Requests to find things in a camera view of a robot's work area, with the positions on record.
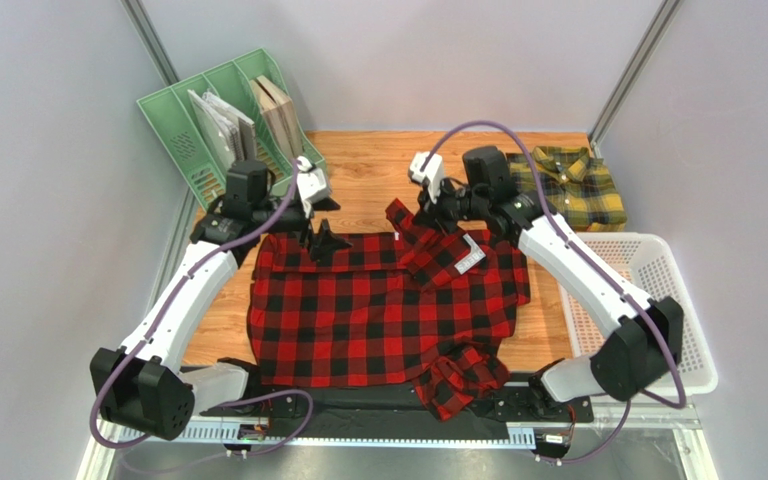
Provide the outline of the red black plaid shirt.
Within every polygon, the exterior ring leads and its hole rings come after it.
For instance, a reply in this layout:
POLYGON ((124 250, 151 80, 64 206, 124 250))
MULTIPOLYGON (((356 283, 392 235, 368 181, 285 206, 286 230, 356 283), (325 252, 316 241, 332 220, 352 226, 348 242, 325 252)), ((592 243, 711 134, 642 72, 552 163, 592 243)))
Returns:
POLYGON ((509 380, 498 351, 530 300, 527 260, 485 230, 421 225, 399 200, 385 214, 390 231, 352 234, 319 261, 288 234, 265 237, 249 342, 267 384, 411 383, 446 421, 509 380))

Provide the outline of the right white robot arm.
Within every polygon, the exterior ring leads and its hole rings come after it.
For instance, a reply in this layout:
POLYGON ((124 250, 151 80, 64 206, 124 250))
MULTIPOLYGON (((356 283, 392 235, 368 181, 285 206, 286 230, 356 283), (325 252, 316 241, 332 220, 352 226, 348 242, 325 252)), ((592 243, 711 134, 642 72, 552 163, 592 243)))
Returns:
POLYGON ((587 311, 605 341, 592 354, 551 363, 529 379, 536 406, 607 395, 628 401, 666 374, 682 385, 684 312, 671 297, 654 299, 602 260, 536 190, 519 190, 506 156, 479 147, 462 157, 468 180, 444 173, 440 155, 420 152, 408 176, 421 187, 418 220, 453 231, 461 221, 482 221, 493 239, 533 259, 587 311))

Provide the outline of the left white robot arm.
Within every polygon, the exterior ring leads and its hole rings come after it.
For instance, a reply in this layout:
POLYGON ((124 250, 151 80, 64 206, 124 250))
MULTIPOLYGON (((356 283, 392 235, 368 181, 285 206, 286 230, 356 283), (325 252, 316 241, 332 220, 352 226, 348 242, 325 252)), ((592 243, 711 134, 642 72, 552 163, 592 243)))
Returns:
POLYGON ((89 425, 98 443, 122 446, 102 437, 100 419, 143 438, 173 440, 192 416, 242 400, 250 376, 242 362, 219 360, 189 372, 181 365, 208 308, 263 235, 289 234, 312 260, 349 247, 327 221, 312 226, 315 212, 339 207, 324 170, 304 156, 291 165, 288 190, 278 197, 276 175, 264 162, 234 162, 224 193, 209 202, 191 233, 175 281, 119 347, 94 354, 90 374, 96 399, 89 425))

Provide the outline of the grey spiral notebooks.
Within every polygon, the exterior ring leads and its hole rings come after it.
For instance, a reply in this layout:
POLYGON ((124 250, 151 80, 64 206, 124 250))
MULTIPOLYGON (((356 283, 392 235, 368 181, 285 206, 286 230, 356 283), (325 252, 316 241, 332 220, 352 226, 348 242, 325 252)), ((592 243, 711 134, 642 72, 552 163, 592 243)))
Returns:
POLYGON ((239 161, 257 159, 254 121, 212 90, 187 91, 198 128, 223 179, 239 161))

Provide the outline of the brown books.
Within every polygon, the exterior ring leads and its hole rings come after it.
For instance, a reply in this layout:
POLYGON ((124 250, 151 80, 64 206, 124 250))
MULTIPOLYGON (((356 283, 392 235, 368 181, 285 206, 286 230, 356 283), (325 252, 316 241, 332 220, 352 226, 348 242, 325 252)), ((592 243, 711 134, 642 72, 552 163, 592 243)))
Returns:
POLYGON ((291 98, 266 76, 257 76, 249 84, 279 151, 290 160, 303 156, 301 132, 291 98))

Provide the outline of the yellow plaid folded shirt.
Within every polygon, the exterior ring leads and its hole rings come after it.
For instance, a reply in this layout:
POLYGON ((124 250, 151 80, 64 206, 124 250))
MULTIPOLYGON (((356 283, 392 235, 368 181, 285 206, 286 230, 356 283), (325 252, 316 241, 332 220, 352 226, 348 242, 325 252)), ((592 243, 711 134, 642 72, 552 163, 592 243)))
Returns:
POLYGON ((628 216, 604 160, 586 147, 537 146, 508 153, 512 177, 523 191, 541 187, 547 203, 578 232, 620 232, 628 216))

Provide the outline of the green file organizer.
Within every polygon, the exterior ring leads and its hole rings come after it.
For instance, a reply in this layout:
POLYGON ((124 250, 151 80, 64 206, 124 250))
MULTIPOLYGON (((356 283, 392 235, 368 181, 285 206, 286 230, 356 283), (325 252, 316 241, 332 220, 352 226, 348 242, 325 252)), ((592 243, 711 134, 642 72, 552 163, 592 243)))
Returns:
POLYGON ((137 102, 202 208, 224 194, 231 165, 259 160, 288 188, 292 158, 305 188, 330 181, 326 161, 303 132, 275 59, 256 49, 137 102))

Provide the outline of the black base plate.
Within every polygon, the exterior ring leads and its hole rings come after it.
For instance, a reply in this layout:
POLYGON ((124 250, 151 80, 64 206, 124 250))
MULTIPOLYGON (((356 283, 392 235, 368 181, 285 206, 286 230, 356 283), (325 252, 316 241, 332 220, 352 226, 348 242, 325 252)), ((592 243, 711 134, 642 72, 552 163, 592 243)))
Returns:
POLYGON ((448 420, 437 419, 412 383, 377 387, 309 388, 312 415, 301 438, 344 440, 503 440, 524 425, 567 432, 594 421, 588 397, 540 407, 527 376, 517 373, 501 389, 472 400, 448 420))

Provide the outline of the aluminium frame rail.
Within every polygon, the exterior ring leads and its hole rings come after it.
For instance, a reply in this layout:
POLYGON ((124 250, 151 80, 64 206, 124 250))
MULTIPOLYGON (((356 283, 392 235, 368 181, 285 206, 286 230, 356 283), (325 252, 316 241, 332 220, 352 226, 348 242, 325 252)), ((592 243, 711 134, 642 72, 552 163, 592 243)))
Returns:
POLYGON ((268 402, 195 415, 173 441, 106 422, 101 431, 113 447, 90 443, 78 475, 453 478, 475 461, 481 479, 717 477, 693 408, 593 398, 538 418, 522 403, 524 390, 506 388, 445 422, 405 385, 275 390, 268 402))

